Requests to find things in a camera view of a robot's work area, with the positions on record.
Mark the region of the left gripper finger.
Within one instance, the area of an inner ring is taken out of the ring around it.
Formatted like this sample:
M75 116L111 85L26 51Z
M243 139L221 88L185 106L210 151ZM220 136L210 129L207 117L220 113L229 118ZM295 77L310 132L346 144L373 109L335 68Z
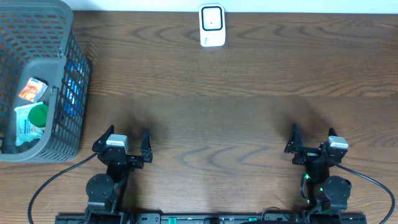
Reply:
M103 152L107 148L107 143L106 141L114 133L114 125L112 124L106 131L105 133L97 140L94 142L92 151L93 152Z
M152 148L150 145L148 129L144 131L144 135L143 135L143 138L141 141L140 151L141 151L141 156L143 158L143 161L146 163L151 163L153 160L153 153L152 153Z

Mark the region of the green lid jar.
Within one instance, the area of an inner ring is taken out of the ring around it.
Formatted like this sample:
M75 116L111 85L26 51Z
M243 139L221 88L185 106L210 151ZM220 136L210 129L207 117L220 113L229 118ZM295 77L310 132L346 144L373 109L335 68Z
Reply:
M38 128L44 128L47 123L49 107L45 104L34 106L28 114L29 121Z

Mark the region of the blue oreo cookie pack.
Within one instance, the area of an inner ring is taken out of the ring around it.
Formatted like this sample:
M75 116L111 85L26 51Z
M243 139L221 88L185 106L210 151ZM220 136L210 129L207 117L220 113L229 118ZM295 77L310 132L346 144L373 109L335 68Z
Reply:
M85 60L68 60L62 84L62 109L74 119L83 114L86 93L87 66Z

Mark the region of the light green wipes packet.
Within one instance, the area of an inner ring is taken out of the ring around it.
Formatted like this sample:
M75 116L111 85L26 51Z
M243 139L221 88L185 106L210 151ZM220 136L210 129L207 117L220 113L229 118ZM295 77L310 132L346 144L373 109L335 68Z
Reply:
M31 109L38 105L42 105L42 102L19 106L14 109L16 112L16 146L42 137L43 131L29 120Z

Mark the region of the orange snack packet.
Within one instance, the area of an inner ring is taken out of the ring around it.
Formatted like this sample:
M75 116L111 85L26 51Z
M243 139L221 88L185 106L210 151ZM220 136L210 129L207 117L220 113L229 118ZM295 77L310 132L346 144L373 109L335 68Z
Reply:
M45 82L42 82L36 78L29 78L26 86L19 93L19 98L32 103L38 103L46 92L47 88L48 85Z

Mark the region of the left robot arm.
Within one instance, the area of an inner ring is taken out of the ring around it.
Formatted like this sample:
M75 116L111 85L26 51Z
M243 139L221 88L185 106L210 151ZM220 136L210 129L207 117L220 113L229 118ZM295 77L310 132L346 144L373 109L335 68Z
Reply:
M121 206L130 173L142 169L153 160L149 131L145 130L138 156L129 155L127 136L114 134L114 126L93 144L93 152L106 165L104 174L94 175L86 185L88 206L85 223L135 223L135 215L125 212Z

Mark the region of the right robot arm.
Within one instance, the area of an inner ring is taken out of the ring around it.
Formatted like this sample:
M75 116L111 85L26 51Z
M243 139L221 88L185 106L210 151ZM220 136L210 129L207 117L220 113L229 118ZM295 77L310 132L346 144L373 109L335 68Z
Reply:
M315 223L315 216L339 215L348 208L351 182L330 174L330 168L341 163L348 152L346 139L328 131L328 139L318 147L303 145L297 124L292 126L285 153L293 154L292 163L305 166L300 192L309 209L302 212L302 223Z

